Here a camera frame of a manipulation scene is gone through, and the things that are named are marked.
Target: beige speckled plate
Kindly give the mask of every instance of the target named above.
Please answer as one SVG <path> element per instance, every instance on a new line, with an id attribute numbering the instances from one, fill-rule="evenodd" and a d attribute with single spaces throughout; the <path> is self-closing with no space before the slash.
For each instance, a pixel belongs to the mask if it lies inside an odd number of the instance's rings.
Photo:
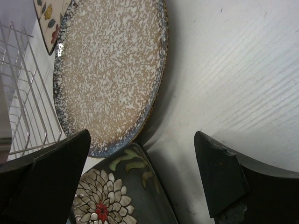
<path id="1" fill-rule="evenodd" d="M 132 141 L 156 98 L 166 61 L 164 0 L 74 0 L 58 36 L 56 112 L 67 136 L 88 129 L 89 155 Z"/>

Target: plate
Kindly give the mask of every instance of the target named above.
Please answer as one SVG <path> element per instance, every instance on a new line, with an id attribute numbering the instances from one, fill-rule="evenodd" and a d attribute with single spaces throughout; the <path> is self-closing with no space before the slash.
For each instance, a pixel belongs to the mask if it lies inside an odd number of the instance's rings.
<path id="1" fill-rule="evenodd" d="M 164 0 L 73 0 L 56 50 L 54 104 L 66 136 L 88 129 L 91 157 L 131 142 L 155 101 L 167 55 Z"/>
<path id="2" fill-rule="evenodd" d="M 137 143 L 81 176 L 72 210 L 77 224 L 178 224 L 146 151 Z"/>

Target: dish rack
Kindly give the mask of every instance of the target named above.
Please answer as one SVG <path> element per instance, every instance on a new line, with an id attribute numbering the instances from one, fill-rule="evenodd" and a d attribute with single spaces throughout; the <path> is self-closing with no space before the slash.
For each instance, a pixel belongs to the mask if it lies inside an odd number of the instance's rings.
<path id="1" fill-rule="evenodd" d="M 60 141 L 62 129 L 26 29 L 0 20 L 0 75 L 12 130 L 8 160 Z"/>

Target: white chrysanthemum design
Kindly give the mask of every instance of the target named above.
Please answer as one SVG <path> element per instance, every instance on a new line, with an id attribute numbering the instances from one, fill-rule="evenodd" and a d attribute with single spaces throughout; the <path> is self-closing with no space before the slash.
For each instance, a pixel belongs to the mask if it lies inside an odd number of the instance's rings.
<path id="1" fill-rule="evenodd" d="M 136 219 L 130 216 L 132 199 L 126 192 L 121 179 L 115 180 L 112 173 L 91 169 L 81 177 L 75 194 L 77 224 L 135 224 Z"/>

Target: green leaf design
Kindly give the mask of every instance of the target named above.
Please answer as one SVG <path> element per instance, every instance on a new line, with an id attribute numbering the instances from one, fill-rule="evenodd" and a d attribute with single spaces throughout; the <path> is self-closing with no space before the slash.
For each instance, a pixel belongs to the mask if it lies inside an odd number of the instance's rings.
<path id="1" fill-rule="evenodd" d="M 133 159 L 133 157 L 131 155 L 125 155 L 123 157 L 117 158 L 116 160 L 114 160 L 114 161 L 111 162 L 111 164 L 109 165 L 109 168 L 112 171 L 115 171 L 117 164 L 119 164 L 121 161 L 131 160 L 131 159 Z"/>
<path id="2" fill-rule="evenodd" d="M 130 162 L 126 165 L 126 173 L 128 174 L 131 169 L 134 168 L 145 168 L 144 162 Z"/>
<path id="3" fill-rule="evenodd" d="M 136 151 L 136 153 L 139 155 L 139 156 L 142 156 L 142 153 L 139 151 L 139 149 L 137 147 L 134 147 L 134 150 Z"/>
<path id="4" fill-rule="evenodd" d="M 143 187 L 145 188 L 146 187 L 146 181 L 149 177 L 153 177 L 153 173 L 151 171 L 148 171 L 148 172 L 144 172 L 142 175 L 141 175 L 141 181 L 142 181 L 142 185 Z"/>
<path id="5" fill-rule="evenodd" d="M 159 183 L 157 178 L 154 178 L 154 182 L 155 182 L 155 188 L 158 194 L 160 194 L 160 188 L 159 188 Z"/>
<path id="6" fill-rule="evenodd" d="M 140 158 L 140 156 L 136 152 L 132 151 L 131 149 L 126 149 L 125 153 L 128 154 L 128 155 L 131 155 L 132 158 L 134 158 L 134 157 Z"/>
<path id="7" fill-rule="evenodd" d="M 42 9 L 42 14 L 46 11 L 47 3 L 44 4 L 43 9 Z"/>
<path id="8" fill-rule="evenodd" d="M 55 25 L 56 21 L 54 19 L 51 19 L 48 23 L 48 28 L 52 28 Z"/>

